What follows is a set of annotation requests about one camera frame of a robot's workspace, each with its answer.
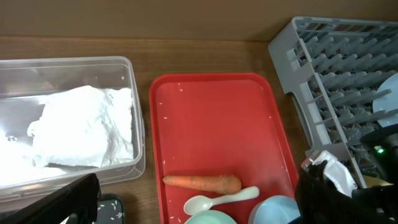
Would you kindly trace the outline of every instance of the white cloth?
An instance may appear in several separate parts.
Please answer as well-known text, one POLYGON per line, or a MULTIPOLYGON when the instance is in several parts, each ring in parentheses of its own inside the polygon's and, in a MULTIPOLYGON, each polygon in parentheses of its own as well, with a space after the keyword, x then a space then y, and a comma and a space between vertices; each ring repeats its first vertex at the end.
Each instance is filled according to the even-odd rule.
POLYGON ((36 167, 49 163, 104 167, 133 160, 131 89, 83 86, 49 95, 30 124, 36 167))
POLYGON ((34 167, 30 152, 25 144, 0 139, 1 187, 65 174, 59 168, 34 167))

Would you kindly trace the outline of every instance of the wooden surface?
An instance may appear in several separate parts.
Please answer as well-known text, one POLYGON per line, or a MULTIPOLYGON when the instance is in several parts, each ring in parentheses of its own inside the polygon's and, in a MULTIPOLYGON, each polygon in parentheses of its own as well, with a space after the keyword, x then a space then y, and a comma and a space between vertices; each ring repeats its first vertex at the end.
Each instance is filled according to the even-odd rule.
POLYGON ((309 149, 293 101, 284 95, 266 42, 0 37, 0 59, 127 57, 133 66, 146 127, 146 169, 137 180, 106 185, 126 204, 128 223, 160 223, 150 130, 149 87, 167 73, 256 72, 272 86, 297 164, 309 149))
POLYGON ((397 21, 396 0, 0 0, 0 35, 271 40, 295 16, 397 21))

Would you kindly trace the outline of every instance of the clear plastic container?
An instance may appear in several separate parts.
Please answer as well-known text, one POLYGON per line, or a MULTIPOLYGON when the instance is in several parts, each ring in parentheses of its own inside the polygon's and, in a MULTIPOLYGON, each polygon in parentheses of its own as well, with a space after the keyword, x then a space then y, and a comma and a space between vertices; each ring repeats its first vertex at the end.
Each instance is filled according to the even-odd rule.
POLYGON ((0 212, 25 206, 35 198, 47 195, 85 174, 94 172, 101 184, 109 184, 135 179, 143 173, 144 123, 132 66, 124 57, 0 60, 1 140, 31 147, 33 139, 27 135, 27 127, 41 117, 44 108, 41 99, 48 94, 85 85, 95 88, 131 88, 132 162, 100 168, 62 167, 67 173, 60 176, 0 185, 0 212))

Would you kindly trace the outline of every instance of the bowl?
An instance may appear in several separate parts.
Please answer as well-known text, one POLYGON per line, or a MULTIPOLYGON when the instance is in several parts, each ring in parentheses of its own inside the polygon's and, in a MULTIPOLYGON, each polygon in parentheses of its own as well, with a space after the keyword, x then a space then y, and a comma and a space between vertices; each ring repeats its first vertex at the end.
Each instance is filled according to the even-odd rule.
POLYGON ((250 213, 249 224, 288 224, 300 216, 295 200, 276 195, 258 203, 250 213))
POLYGON ((216 210, 208 210, 189 218, 185 224, 237 224, 229 215, 216 210))

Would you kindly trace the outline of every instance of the gray dish rack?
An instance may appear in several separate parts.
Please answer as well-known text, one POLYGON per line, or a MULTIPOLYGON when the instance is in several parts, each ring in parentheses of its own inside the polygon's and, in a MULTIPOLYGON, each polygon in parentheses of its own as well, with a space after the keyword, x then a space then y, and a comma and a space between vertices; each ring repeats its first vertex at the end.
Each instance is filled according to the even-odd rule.
POLYGON ((377 120, 398 110, 373 112, 380 85, 398 71, 398 22, 295 17, 269 44, 284 93, 292 93, 311 148, 377 176, 360 144, 377 120))

